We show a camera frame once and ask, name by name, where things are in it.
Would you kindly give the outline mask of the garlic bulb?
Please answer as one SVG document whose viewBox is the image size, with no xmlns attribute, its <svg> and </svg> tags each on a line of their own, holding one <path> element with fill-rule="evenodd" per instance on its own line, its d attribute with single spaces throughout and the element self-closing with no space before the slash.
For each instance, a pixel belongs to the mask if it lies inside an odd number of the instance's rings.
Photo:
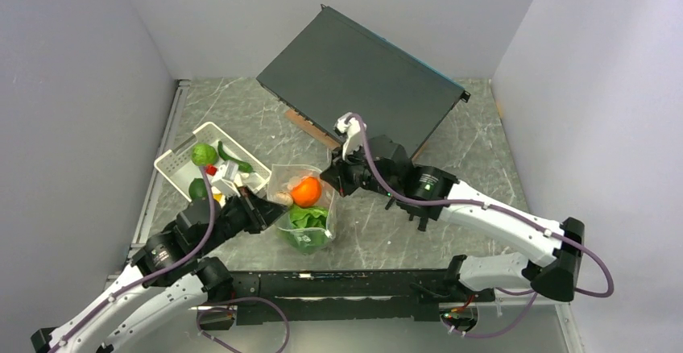
<svg viewBox="0 0 683 353">
<path fill-rule="evenodd" d="M 272 201 L 284 206 L 292 206 L 294 204 L 292 195 L 287 192 L 275 193 L 273 195 Z"/>
</svg>

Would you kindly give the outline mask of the orange tangerine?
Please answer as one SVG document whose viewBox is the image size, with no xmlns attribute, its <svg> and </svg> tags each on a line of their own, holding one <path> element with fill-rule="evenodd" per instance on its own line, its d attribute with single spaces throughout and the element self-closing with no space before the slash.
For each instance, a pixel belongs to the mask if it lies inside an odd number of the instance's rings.
<svg viewBox="0 0 683 353">
<path fill-rule="evenodd" d="M 321 182 L 314 176 L 303 178 L 301 182 L 290 191 L 290 196 L 292 197 L 294 204 L 300 208 L 314 206 L 321 198 L 321 194 Z"/>
</svg>

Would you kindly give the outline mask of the green lettuce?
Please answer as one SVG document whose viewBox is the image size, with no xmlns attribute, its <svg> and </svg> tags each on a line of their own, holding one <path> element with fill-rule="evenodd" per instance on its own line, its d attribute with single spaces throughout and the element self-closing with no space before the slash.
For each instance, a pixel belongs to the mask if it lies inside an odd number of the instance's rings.
<svg viewBox="0 0 683 353">
<path fill-rule="evenodd" d="M 292 206 L 282 232 L 284 240 L 302 254 L 315 253 L 333 239 L 327 225 L 328 216 L 329 210 L 321 206 Z"/>
</svg>

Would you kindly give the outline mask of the polka dot zip bag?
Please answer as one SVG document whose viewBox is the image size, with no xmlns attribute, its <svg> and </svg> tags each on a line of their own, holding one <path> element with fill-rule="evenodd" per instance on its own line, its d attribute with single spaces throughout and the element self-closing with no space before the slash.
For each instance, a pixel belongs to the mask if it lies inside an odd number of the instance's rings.
<svg viewBox="0 0 683 353">
<path fill-rule="evenodd" d="M 321 170 L 305 164 L 274 164 L 267 199 L 286 205 L 275 226 L 287 244 L 311 255 L 337 238 L 337 193 L 321 179 Z"/>
</svg>

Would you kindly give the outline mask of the green lime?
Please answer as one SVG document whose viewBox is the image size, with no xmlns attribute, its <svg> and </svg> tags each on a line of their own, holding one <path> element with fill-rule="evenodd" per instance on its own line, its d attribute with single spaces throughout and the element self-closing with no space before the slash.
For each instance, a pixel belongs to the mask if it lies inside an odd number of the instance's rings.
<svg viewBox="0 0 683 353">
<path fill-rule="evenodd" d="M 190 182 L 188 186 L 188 196 L 191 201 L 209 196 L 209 191 L 205 186 L 203 178 L 195 178 Z"/>
</svg>

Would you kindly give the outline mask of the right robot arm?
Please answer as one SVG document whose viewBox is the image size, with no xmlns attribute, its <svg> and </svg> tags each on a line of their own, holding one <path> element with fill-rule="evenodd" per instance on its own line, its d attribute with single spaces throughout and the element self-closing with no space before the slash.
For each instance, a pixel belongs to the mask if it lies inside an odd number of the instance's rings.
<svg viewBox="0 0 683 353">
<path fill-rule="evenodd" d="M 447 222 L 479 230 L 509 247 L 510 255 L 451 260 L 444 290 L 462 301 L 471 293 L 493 288 L 531 289 L 548 299 L 571 302 L 577 292 L 585 225 L 569 217 L 562 222 L 538 218 L 484 195 L 439 168 L 414 164 L 405 149 L 386 136 L 370 140 L 373 160 L 363 150 L 347 157 L 332 152 L 321 179 L 345 197 L 357 189 L 396 197 L 396 205 L 410 218 L 419 218 L 419 230 L 429 221 Z"/>
</svg>

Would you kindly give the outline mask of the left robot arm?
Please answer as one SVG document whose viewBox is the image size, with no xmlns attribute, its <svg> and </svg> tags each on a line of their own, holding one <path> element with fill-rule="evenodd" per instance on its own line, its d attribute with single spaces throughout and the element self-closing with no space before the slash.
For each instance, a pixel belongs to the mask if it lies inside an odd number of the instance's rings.
<svg viewBox="0 0 683 353">
<path fill-rule="evenodd" d="M 210 252 L 241 234 L 259 234 L 288 207 L 238 189 L 224 205 L 191 201 L 133 255 L 121 274 L 77 316 L 31 336 L 36 352 L 124 352 L 194 306 L 254 296 L 253 278 L 235 278 Z"/>
</svg>

